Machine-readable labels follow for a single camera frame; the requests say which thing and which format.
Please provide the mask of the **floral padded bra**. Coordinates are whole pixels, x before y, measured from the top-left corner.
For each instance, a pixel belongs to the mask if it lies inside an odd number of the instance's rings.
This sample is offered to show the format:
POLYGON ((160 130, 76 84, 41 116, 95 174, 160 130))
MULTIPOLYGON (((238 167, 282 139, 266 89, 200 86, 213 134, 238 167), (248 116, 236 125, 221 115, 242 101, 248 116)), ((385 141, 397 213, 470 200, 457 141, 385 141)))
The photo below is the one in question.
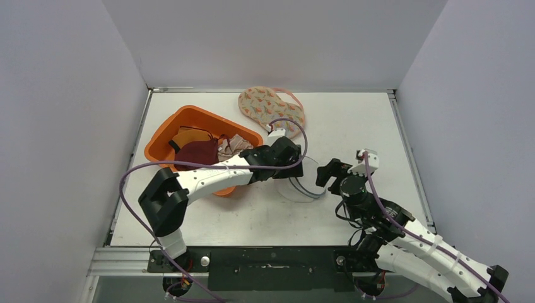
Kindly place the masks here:
POLYGON ((250 87, 238 96, 238 108, 267 132, 283 128, 287 137, 294 138, 305 127, 302 103, 282 88, 250 87))

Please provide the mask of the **dark red bra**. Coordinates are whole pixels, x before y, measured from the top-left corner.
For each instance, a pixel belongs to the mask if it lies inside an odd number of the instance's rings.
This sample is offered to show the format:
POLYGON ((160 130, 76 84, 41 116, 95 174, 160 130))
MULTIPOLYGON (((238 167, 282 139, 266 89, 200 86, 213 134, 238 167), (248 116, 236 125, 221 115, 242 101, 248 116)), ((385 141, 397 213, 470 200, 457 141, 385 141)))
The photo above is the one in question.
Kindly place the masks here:
POLYGON ((175 153, 174 160, 178 162, 198 163, 203 165, 213 165, 219 162, 218 147, 219 140, 226 138, 210 138, 206 141, 191 141, 180 147, 175 153))

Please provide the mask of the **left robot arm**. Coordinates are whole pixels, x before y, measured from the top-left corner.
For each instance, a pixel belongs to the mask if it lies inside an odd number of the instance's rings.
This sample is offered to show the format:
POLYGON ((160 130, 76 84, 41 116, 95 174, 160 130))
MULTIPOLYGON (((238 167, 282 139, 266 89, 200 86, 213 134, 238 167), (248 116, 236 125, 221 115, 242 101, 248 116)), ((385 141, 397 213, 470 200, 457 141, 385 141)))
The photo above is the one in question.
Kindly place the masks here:
POLYGON ((246 149, 213 168, 173 172, 160 169, 138 198, 139 205, 166 253, 163 262, 174 272, 188 264, 187 246, 180 227, 193 202, 228 187, 268 179, 301 177, 302 149, 285 136, 272 145, 246 149))

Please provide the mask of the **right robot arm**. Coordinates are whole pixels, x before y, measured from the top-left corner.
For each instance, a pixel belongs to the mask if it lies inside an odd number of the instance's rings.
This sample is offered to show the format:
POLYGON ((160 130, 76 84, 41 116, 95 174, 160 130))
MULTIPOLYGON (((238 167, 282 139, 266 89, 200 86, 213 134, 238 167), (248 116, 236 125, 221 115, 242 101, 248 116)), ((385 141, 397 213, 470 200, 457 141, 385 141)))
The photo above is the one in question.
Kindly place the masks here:
POLYGON ((351 165, 334 158, 317 168, 316 185, 334 179, 329 192, 341 197, 341 219, 361 230, 353 248, 366 271, 390 271, 424 286, 447 302, 506 302, 508 271, 470 258, 446 243, 393 201, 380 198, 371 176, 376 156, 364 153, 351 165))

